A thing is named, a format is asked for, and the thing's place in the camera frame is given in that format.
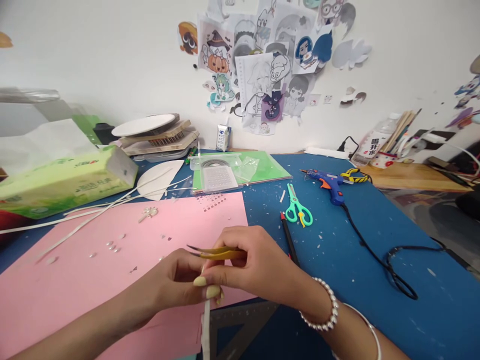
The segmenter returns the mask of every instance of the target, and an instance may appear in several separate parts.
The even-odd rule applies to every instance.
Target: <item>tissue box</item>
[[[138,169],[116,146],[60,158],[0,182],[0,210],[42,219],[131,189]]]

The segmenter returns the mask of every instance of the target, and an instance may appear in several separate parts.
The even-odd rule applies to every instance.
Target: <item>white round board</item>
[[[140,178],[138,179],[138,186],[141,186],[142,184],[145,184],[147,181],[156,178],[160,174],[164,173],[167,168],[170,168],[169,171],[167,171],[164,175],[160,176],[158,179],[153,180],[152,182],[149,182],[148,184],[145,184],[144,186],[141,186],[138,188],[138,193],[140,195],[143,195],[146,199],[153,200],[153,201],[159,201],[162,196],[164,195],[164,192],[167,189],[167,186],[169,186],[175,175],[179,172],[180,168],[184,164],[183,160],[172,160],[172,161],[166,161],[162,162],[151,169],[147,170]]]
[[[167,125],[175,120],[173,114],[162,114],[142,117],[140,119],[127,121],[114,128],[111,133],[114,136],[125,137],[146,133],[150,130]]]

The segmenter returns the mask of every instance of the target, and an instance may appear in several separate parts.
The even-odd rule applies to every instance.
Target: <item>hand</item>
[[[200,275],[206,260],[185,249],[173,251],[149,272],[127,287],[113,301],[128,313],[128,327],[141,328],[158,312],[204,302],[220,295],[220,287],[199,288],[193,280]]]
[[[323,302],[327,313],[330,311],[331,302],[323,287],[297,267],[261,226],[226,227],[214,248],[223,246],[245,250],[246,260],[232,260],[233,266],[208,260],[194,285],[242,289],[309,314],[317,313]]]

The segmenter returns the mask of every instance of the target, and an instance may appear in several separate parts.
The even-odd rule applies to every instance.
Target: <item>ruler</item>
[[[238,360],[279,305],[271,301],[218,309],[210,313],[210,359]],[[233,339],[217,354],[218,331],[243,325]]]

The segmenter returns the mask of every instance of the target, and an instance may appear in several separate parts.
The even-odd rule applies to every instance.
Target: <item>white wall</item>
[[[236,2],[226,10],[257,10],[257,0]],[[286,118],[275,135],[252,135],[232,115],[235,147],[336,149],[347,135],[360,140],[390,112],[406,109],[423,108],[412,133],[442,128],[453,119],[458,112],[453,92],[472,78],[469,67],[480,54],[480,1],[351,2],[357,19],[346,40],[364,38],[373,45],[363,67],[340,71],[327,65],[314,92],[333,95],[333,103],[308,107],[300,127]],[[195,59],[177,43],[179,22],[196,22],[197,12],[206,7],[207,0],[3,0],[0,31],[14,47],[0,49],[0,86],[56,89],[69,104],[114,125],[150,114],[180,113],[213,147],[216,125],[227,113],[214,114],[206,107],[202,83],[211,75],[194,70]],[[367,92],[366,101],[340,108],[348,86]],[[478,107],[480,100],[471,103]],[[480,125],[471,125],[451,141],[467,146],[479,134]],[[444,146],[436,155],[448,159],[455,152]],[[424,151],[418,159],[430,155]]]

